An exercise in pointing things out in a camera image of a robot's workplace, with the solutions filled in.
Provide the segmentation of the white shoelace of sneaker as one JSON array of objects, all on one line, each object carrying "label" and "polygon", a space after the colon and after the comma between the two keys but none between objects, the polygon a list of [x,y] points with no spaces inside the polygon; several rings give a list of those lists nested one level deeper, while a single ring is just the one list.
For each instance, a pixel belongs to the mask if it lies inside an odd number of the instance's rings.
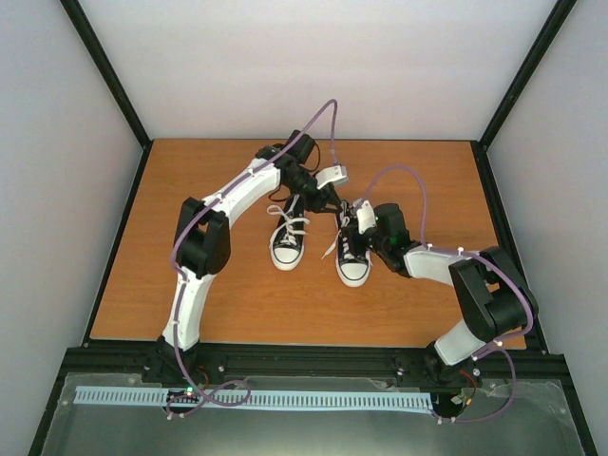
[{"label": "white shoelace of sneaker", "polygon": [[349,204],[345,200],[342,200],[342,206],[342,211],[335,216],[337,232],[334,241],[323,254],[322,258],[325,258],[331,252],[336,251],[336,261],[339,266],[361,263],[363,258],[352,251],[347,236],[343,232],[343,229],[346,228],[351,221],[351,213]]},{"label": "white shoelace of sneaker", "polygon": [[279,217],[277,226],[270,238],[270,248],[291,249],[301,251],[305,227],[310,221],[305,217],[303,199],[299,195],[287,198],[283,207],[272,204],[267,208],[267,214]]}]

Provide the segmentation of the black sneaker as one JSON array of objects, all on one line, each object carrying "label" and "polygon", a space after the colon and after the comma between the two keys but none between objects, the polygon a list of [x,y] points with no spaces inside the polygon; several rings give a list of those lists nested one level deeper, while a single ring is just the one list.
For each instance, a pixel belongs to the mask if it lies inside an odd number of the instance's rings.
[{"label": "black sneaker", "polygon": [[336,258],[335,267],[341,281],[350,288],[365,284],[371,272],[371,254],[354,243],[354,237],[347,236],[351,210],[346,200],[340,203],[340,212],[335,216]]},{"label": "black sneaker", "polygon": [[310,222],[305,217],[303,200],[299,195],[291,195],[283,207],[270,205],[267,214],[278,217],[269,241],[271,261],[279,271],[291,271],[303,257],[303,238]]}]

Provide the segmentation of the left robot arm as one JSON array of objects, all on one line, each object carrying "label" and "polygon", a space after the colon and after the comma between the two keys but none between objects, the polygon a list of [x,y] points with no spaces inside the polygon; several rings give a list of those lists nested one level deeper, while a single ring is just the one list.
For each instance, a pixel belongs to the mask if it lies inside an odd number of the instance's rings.
[{"label": "left robot arm", "polygon": [[173,347],[163,368],[177,382],[191,380],[198,359],[188,352],[200,341],[200,321],[211,285],[231,255],[231,228],[252,205],[280,186],[291,195],[285,208],[272,206],[269,213],[280,217],[271,234],[269,249],[278,253],[275,262],[282,270],[297,265],[306,212],[335,213],[341,199],[335,187],[348,180],[346,167],[334,164],[320,171],[305,168],[299,156],[289,152],[300,146],[301,136],[280,146],[265,146],[229,183],[204,199],[189,198],[180,209],[172,260],[177,272],[177,288],[164,341]]}]

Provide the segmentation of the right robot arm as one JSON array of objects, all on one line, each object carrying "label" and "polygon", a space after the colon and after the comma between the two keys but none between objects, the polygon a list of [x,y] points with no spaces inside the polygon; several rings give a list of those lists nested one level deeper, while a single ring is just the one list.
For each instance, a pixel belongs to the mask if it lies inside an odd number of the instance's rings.
[{"label": "right robot arm", "polygon": [[336,269],[346,284],[362,285],[371,256],[378,256],[394,274],[453,288],[462,318],[425,349],[423,373],[430,383],[448,384],[467,361],[533,326],[538,302],[504,249],[449,251],[414,240],[396,203],[343,201],[336,226]]}]

